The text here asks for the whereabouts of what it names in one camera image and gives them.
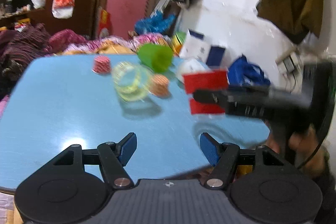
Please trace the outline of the red plastic cup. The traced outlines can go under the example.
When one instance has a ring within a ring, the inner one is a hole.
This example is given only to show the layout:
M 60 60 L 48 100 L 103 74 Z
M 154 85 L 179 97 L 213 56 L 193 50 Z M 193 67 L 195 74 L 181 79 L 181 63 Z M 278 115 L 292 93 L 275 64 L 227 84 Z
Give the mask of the red plastic cup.
M 226 70 L 202 71 L 187 73 L 183 76 L 185 92 L 191 95 L 189 99 L 190 112 L 196 114 L 224 114 L 224 108 L 220 107 L 211 97 L 211 92 L 218 92 L 228 88 Z

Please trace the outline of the white floral paper cup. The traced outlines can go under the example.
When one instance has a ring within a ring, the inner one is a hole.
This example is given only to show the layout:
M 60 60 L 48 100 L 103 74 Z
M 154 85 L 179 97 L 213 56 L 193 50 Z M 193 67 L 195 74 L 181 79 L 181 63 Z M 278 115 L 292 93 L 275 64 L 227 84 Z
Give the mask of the white floral paper cup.
M 205 63 L 200 62 L 197 59 L 188 59 L 183 60 L 181 64 L 178 65 L 175 75 L 180 82 L 184 83 L 183 75 L 205 72 L 209 70 L 210 68 Z

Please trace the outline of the green plastic cup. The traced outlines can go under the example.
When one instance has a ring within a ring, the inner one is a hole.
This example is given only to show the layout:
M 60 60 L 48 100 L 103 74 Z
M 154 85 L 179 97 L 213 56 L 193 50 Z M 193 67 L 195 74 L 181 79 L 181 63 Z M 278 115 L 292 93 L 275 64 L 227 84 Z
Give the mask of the green plastic cup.
M 144 44 L 137 51 L 139 60 L 155 73 L 165 73 L 172 63 L 173 55 L 170 47 L 156 44 Z

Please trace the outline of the clear yellow-striped cup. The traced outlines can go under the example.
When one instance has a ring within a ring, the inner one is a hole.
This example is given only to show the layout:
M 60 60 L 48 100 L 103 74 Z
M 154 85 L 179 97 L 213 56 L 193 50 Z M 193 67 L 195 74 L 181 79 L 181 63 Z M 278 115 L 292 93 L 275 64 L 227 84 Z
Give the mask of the clear yellow-striped cup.
M 114 88 L 126 102 L 143 100 L 149 93 L 151 70 L 140 64 L 127 61 L 117 63 L 112 69 Z

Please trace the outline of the blue shopping bag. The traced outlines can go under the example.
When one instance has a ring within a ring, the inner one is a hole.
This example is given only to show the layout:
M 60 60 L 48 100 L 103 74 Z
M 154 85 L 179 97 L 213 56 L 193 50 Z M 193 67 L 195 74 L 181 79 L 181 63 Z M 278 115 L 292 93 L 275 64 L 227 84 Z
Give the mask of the blue shopping bag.
M 245 55 L 238 57 L 228 68 L 228 82 L 233 86 L 270 86 L 264 71 L 256 64 L 249 63 Z

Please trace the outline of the white and navy paper bag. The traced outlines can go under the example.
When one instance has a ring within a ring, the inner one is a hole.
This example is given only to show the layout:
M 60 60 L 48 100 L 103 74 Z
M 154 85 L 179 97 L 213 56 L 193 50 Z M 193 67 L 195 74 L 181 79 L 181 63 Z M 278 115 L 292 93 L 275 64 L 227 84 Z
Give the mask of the white and navy paper bag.
M 208 67 L 220 67 L 226 47 L 213 43 L 203 33 L 189 29 L 179 52 L 181 59 L 196 59 Z

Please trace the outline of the orange patterned cupcake liner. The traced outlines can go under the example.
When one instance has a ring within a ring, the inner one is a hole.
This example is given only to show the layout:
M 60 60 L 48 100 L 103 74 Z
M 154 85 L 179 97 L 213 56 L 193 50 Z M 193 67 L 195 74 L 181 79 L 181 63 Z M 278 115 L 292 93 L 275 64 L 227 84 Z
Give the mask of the orange patterned cupcake liner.
M 169 79 L 161 74 L 154 74 L 150 80 L 149 92 L 157 97 L 167 97 L 169 94 Z

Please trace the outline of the red patterned cupcake liner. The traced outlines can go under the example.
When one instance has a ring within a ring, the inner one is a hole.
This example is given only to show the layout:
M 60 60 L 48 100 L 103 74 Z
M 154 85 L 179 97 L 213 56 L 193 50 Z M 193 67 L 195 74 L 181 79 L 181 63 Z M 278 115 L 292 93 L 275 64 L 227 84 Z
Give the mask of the red patterned cupcake liner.
M 96 56 L 93 61 L 92 71 L 94 73 L 105 75 L 111 72 L 110 58 L 108 56 Z

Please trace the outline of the blue plastic bag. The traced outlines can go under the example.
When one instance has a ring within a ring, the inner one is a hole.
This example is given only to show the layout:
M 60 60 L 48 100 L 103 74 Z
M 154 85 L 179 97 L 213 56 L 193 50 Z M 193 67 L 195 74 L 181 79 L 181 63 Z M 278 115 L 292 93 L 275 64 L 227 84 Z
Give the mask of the blue plastic bag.
M 134 25 L 134 31 L 139 35 L 147 33 L 166 34 L 175 20 L 176 16 L 174 14 L 170 14 L 167 18 L 164 18 L 163 13 L 158 12 L 153 17 L 137 21 Z

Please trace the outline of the pink foam mat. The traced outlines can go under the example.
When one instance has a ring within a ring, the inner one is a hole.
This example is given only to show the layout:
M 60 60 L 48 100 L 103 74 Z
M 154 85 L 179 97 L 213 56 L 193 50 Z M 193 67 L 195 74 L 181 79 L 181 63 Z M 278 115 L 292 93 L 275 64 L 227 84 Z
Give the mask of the pink foam mat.
M 111 35 L 128 39 L 129 31 L 146 16 L 148 0 L 107 0 L 106 11 L 110 14 Z

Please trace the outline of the maroon striped blanket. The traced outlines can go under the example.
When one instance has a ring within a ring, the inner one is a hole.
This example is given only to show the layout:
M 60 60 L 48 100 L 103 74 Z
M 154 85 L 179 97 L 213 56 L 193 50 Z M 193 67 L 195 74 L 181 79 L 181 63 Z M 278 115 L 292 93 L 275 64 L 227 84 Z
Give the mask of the maroon striped blanket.
M 84 36 L 69 29 L 50 35 L 41 23 L 29 24 L 22 31 L 1 31 L 1 97 L 12 91 L 35 59 L 62 52 L 70 44 L 86 42 Z

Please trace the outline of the orange white plastic bag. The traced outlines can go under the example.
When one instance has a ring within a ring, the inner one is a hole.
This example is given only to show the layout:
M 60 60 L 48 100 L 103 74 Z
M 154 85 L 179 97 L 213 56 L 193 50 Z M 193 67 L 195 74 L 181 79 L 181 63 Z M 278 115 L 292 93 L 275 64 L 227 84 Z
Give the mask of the orange white plastic bag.
M 56 19 L 69 19 L 73 15 L 75 0 L 53 0 L 52 15 Z

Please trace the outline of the white wall power strip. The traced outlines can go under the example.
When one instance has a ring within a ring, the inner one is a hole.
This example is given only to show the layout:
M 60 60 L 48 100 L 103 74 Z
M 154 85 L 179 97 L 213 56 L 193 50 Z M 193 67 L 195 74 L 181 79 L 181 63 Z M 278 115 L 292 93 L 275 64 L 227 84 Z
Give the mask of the white wall power strip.
M 285 90 L 300 91 L 302 85 L 302 61 L 298 47 L 291 47 L 275 60 L 278 72 L 285 80 Z

